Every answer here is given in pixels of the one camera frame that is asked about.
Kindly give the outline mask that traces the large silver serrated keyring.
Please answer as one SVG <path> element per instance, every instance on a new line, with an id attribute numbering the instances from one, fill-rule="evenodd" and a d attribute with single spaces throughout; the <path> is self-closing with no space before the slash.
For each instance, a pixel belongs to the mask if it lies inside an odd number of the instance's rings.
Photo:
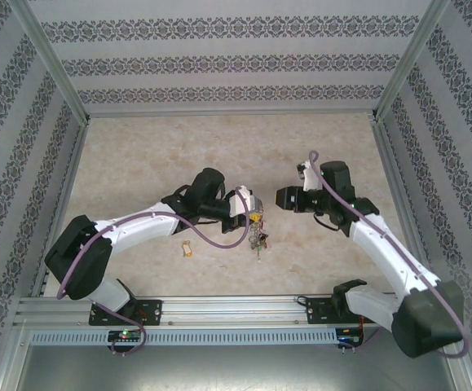
<path id="1" fill-rule="evenodd" d="M 264 226 L 264 207 L 262 205 L 260 205 L 254 213 L 260 213 L 261 214 L 261 221 L 259 223 L 254 223 L 253 225 L 250 225 L 250 233 L 249 233 L 249 236 L 248 236 L 248 240 L 249 240 L 249 245 L 250 245 L 251 250 L 257 256 L 256 250 L 255 250 L 255 245 L 259 241 L 259 236 L 260 236 L 261 233 L 267 234 L 265 232 L 264 228 L 263 228 L 263 226 Z"/>

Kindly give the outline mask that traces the small circuit board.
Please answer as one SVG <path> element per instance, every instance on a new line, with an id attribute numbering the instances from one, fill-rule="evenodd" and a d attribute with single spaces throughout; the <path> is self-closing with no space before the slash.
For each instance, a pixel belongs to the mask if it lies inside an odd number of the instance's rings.
<path id="1" fill-rule="evenodd" d="M 364 328 L 337 328 L 337 345 L 339 348 L 354 349 L 364 342 Z"/>
<path id="2" fill-rule="evenodd" d="M 108 343 L 139 343 L 143 334 L 138 330 L 116 330 L 108 332 Z"/>

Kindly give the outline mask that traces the grey metal sheet panel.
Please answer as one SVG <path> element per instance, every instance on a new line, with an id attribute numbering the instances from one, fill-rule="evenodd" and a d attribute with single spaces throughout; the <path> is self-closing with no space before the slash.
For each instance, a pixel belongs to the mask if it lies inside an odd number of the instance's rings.
<path id="1" fill-rule="evenodd" d="M 157 346 L 126 358 L 104 347 L 29 346 L 2 391 L 472 391 L 462 363 L 412 360 L 380 337 L 352 353 L 328 345 Z"/>

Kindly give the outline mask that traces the aluminium side rail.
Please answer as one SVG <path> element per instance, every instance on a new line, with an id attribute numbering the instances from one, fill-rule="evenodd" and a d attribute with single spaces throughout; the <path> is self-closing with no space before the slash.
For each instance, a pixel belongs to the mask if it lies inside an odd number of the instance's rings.
<path id="1" fill-rule="evenodd" d="M 386 129 L 375 117 L 371 116 L 369 120 L 406 246 L 410 253 L 423 266 L 430 270 L 426 248 L 422 244 L 416 219 L 414 218 L 403 179 L 399 172 L 399 166 L 397 165 L 395 154 L 393 153 L 390 141 L 387 137 Z"/>
<path id="2" fill-rule="evenodd" d="M 51 220 L 47 227 L 46 238 L 42 245 L 42 251 L 39 254 L 37 268 L 33 276 L 33 283 L 30 286 L 27 297 L 41 297 L 45 291 L 45 278 L 49 275 L 49 270 L 45 264 L 45 256 L 51 246 L 55 243 L 64 223 L 64 216 L 68 207 L 68 202 L 73 189 L 73 184 L 77 174 L 78 166 L 82 156 L 82 150 L 86 141 L 90 120 L 82 125 L 74 139 L 70 151 L 64 175 L 60 184 L 60 189 L 56 195 L 55 207 L 51 215 Z"/>

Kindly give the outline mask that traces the aluminium frame crossbar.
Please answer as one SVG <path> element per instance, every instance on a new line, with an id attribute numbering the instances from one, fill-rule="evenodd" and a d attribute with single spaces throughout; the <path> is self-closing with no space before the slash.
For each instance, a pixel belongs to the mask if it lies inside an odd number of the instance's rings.
<path id="1" fill-rule="evenodd" d="M 243 109 L 243 110 L 182 110 L 155 112 L 97 112 L 88 115 L 90 119 L 115 118 L 147 118 L 147 117 L 181 117 L 181 116 L 276 116 L 276 115 L 337 115 L 337 114 L 366 114 L 369 119 L 375 119 L 373 109 Z"/>

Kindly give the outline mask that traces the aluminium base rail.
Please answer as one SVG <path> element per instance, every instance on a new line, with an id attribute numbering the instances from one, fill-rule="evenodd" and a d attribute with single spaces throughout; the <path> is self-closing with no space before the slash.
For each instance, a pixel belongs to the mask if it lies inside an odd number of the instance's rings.
<path id="1" fill-rule="evenodd" d="M 287 327 L 309 324 L 303 307 L 295 296 L 235 296 L 235 297 L 140 297 L 142 300 L 161 300 L 159 326 L 145 327 Z M 363 315 L 379 325 L 396 311 L 397 300 L 392 294 L 382 295 L 383 307 L 369 306 Z M 12 320 L 12 327 L 76 328 L 123 326 L 90 326 L 91 301 L 57 300 L 54 297 L 34 297 L 20 300 Z"/>

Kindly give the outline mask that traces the aluminium frame post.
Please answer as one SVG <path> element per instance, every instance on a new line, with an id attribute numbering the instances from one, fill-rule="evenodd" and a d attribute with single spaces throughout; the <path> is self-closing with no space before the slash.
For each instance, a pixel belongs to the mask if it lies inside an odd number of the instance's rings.
<path id="1" fill-rule="evenodd" d="M 429 39 L 449 3 L 450 0 L 430 0 L 430 4 L 416 27 L 415 33 L 401 56 L 400 61 L 396 65 L 394 73 L 390 77 L 377 106 L 373 109 L 373 113 L 369 117 L 371 121 L 378 122 L 388 113 L 391 104 L 402 88 L 406 77 L 412 70 L 426 45 L 426 41 Z"/>
<path id="2" fill-rule="evenodd" d="M 38 55 L 53 77 L 72 113 L 80 125 L 87 125 L 89 114 L 73 86 L 59 56 L 55 53 L 41 23 L 34 15 L 28 0 L 7 0 L 21 27 L 33 43 Z"/>

